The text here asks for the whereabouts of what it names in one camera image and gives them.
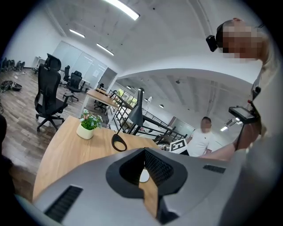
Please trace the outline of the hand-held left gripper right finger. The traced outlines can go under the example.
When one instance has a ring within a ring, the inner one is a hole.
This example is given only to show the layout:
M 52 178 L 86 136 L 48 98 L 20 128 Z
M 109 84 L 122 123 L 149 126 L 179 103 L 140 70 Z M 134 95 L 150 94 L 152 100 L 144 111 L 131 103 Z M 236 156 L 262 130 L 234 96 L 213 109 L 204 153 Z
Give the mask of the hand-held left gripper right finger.
M 224 226 L 221 217 L 234 189 L 234 161 L 144 149 L 157 183 L 156 217 L 143 226 Z

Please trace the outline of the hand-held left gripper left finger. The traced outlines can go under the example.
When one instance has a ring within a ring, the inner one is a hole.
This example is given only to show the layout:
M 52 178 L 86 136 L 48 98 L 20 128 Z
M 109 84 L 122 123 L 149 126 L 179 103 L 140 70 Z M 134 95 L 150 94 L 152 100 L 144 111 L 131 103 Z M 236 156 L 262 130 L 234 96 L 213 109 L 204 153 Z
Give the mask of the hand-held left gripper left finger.
M 45 212 L 69 186 L 74 186 L 82 192 L 62 220 L 64 226 L 159 226 L 143 199 L 122 197 L 107 183 L 107 168 L 134 151 L 119 152 L 79 165 L 44 189 L 34 205 Z

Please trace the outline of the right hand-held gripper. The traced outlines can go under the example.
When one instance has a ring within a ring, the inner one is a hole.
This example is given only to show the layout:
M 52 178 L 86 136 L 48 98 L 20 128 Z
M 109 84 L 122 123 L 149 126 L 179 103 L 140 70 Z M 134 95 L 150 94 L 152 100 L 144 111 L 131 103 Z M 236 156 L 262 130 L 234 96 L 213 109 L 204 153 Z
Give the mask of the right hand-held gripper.
M 166 147 L 164 150 L 175 153 L 175 154 L 182 154 L 182 155 L 189 156 L 189 153 L 187 151 L 186 139 L 180 139 L 180 140 L 171 142 L 170 145 Z

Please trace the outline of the white round plate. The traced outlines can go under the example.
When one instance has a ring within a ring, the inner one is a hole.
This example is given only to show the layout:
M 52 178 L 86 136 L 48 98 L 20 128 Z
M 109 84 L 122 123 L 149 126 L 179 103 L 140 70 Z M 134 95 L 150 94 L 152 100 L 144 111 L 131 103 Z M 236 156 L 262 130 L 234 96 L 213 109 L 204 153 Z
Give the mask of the white round plate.
M 140 183 L 145 183 L 149 180 L 149 172 L 147 169 L 143 169 L 139 178 Z

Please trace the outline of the person's right forearm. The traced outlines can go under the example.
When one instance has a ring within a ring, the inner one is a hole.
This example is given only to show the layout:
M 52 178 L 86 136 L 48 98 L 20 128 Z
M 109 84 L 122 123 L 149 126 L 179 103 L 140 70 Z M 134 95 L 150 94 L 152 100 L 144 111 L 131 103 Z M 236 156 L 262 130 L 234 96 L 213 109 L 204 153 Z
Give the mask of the person's right forearm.
M 239 136 L 230 144 L 223 146 L 222 148 L 200 156 L 200 158 L 217 159 L 228 161 L 232 158 L 233 154 L 237 150 L 248 148 L 253 143 L 259 134 L 261 133 L 261 122 L 258 121 L 253 124 L 245 124 Z

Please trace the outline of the black metal railing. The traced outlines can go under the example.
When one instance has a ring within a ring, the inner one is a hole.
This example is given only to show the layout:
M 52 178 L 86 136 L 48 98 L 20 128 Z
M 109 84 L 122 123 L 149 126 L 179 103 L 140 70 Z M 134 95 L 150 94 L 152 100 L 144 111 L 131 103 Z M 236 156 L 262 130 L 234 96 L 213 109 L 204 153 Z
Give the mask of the black metal railing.
M 122 132 L 135 136 L 144 136 L 152 139 L 157 145 L 167 145 L 173 141 L 187 138 L 187 134 L 182 135 L 176 131 L 175 127 L 171 128 L 145 109 L 142 109 L 142 126 L 135 124 L 128 118 L 133 107 L 120 96 L 114 95 L 114 100 L 119 106 L 115 111 L 115 125 Z

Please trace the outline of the flowering plant in white pot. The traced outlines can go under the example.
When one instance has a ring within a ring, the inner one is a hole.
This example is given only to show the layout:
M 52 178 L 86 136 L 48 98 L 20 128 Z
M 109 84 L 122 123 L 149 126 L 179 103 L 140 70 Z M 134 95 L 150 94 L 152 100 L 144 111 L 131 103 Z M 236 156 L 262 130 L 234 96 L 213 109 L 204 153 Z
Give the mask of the flowering plant in white pot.
M 87 109 L 83 109 L 83 112 L 80 116 L 80 124 L 76 130 L 76 133 L 83 139 L 91 139 L 93 137 L 94 129 L 100 128 L 102 122 L 103 119 L 101 116 L 95 116 Z

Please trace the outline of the black cone desk lamp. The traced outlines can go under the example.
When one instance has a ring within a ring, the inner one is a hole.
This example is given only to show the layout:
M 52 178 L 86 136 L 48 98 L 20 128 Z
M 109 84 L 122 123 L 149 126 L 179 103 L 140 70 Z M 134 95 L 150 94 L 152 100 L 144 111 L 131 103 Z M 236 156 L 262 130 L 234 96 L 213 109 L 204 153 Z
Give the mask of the black cone desk lamp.
M 130 119 L 133 122 L 133 124 L 136 124 L 136 125 L 138 125 L 140 127 L 143 125 L 143 115 L 142 115 L 143 93 L 144 93 L 144 89 L 140 87 L 139 90 L 138 90 L 138 98 L 137 98 L 137 103 L 136 103 L 135 107 L 128 114 L 127 118 L 124 120 L 124 122 L 120 126 L 120 129 L 117 131 L 117 133 L 115 133 L 112 136 L 111 144 L 112 144 L 113 148 L 115 150 L 119 151 L 119 152 L 127 150 L 127 145 L 126 145 L 125 141 L 119 136 L 119 132 L 123 128 L 124 124 L 126 123 L 126 120 Z M 123 144 L 124 145 L 124 149 L 118 149 L 115 146 L 116 143 Z

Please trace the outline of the person's beige shirt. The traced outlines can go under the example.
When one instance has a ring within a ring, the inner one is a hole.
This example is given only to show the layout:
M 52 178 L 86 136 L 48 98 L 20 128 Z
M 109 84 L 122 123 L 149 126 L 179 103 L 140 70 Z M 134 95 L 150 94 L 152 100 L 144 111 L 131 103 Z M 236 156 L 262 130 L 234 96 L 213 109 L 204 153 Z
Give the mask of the person's beige shirt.
M 283 177 L 283 65 L 270 41 L 268 59 L 253 86 L 261 89 L 253 104 L 259 114 L 261 133 L 246 149 L 236 184 L 225 205 L 224 226 L 273 225 L 280 212 L 276 209 Z

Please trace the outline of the wrist-mounted screen device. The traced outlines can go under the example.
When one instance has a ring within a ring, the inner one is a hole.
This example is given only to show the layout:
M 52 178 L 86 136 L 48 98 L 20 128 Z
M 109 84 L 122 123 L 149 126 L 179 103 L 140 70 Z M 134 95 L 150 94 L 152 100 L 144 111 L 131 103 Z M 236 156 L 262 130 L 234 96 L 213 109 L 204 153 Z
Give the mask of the wrist-mounted screen device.
M 243 124 L 252 124 L 258 121 L 258 116 L 241 106 L 229 107 L 229 113 L 238 118 Z

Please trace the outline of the wooden desk with white legs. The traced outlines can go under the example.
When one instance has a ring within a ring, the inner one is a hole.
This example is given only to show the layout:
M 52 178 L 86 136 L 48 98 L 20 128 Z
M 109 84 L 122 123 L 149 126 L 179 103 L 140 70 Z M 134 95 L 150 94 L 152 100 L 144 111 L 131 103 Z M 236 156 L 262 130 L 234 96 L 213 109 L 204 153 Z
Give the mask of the wooden desk with white legs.
M 108 105 L 108 108 L 113 107 L 115 108 L 115 110 L 113 111 L 113 114 L 111 116 L 111 118 L 108 120 L 108 122 L 112 121 L 114 119 L 114 116 L 117 112 L 117 109 L 119 108 L 119 106 L 117 105 L 117 103 L 115 102 L 114 99 L 106 96 L 105 94 L 102 94 L 94 89 L 90 89 L 88 90 L 88 92 L 86 93 L 86 97 L 84 99 L 83 105 L 80 109 L 80 114 L 82 114 L 83 110 L 85 109 L 85 107 L 87 106 L 88 100 L 89 98 L 93 98 L 99 102 L 102 102 L 103 104 Z

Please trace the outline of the grey-topped white desk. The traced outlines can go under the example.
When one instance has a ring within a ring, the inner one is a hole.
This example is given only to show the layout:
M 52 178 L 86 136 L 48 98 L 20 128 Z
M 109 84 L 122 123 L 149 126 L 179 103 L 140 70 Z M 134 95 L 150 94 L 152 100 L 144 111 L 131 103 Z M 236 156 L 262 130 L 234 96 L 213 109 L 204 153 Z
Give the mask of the grey-topped white desk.
M 39 66 L 40 66 L 40 64 L 44 64 L 45 63 L 45 61 L 46 61 L 46 58 L 42 58 L 42 57 L 38 57 L 38 56 L 36 56 L 35 58 L 34 58 L 34 61 L 33 61 L 33 64 L 32 64 L 32 69 L 35 71 L 35 72 L 37 72 L 38 71 L 38 68 L 39 68 Z

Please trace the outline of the row of black floor devices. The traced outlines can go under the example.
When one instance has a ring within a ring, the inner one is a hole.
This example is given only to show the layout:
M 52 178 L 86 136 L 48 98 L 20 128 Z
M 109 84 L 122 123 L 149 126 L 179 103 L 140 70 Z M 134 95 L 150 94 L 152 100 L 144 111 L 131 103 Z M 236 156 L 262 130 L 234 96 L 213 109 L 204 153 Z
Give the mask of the row of black floor devices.
M 15 63 L 15 60 L 8 60 L 7 58 L 0 60 L 0 71 L 7 72 L 7 71 L 21 71 L 25 66 L 25 62 L 18 61 Z

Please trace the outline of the ceiling strip lights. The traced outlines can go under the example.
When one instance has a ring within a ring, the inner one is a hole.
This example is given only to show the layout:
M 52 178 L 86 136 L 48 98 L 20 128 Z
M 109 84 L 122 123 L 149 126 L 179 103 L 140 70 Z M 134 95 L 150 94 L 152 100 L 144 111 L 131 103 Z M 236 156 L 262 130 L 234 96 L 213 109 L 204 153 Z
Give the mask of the ceiling strip lights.
M 66 0 L 69 31 L 114 56 L 140 15 L 120 0 Z

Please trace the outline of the pile of black cabled devices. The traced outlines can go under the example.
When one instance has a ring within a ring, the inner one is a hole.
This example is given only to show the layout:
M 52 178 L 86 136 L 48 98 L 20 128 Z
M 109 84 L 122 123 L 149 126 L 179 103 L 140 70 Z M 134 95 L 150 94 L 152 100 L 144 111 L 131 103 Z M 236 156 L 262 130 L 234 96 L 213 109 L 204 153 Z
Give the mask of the pile of black cabled devices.
M 22 86 L 16 82 L 8 80 L 0 84 L 0 89 L 2 91 L 7 91 L 7 90 L 20 91 L 22 89 Z

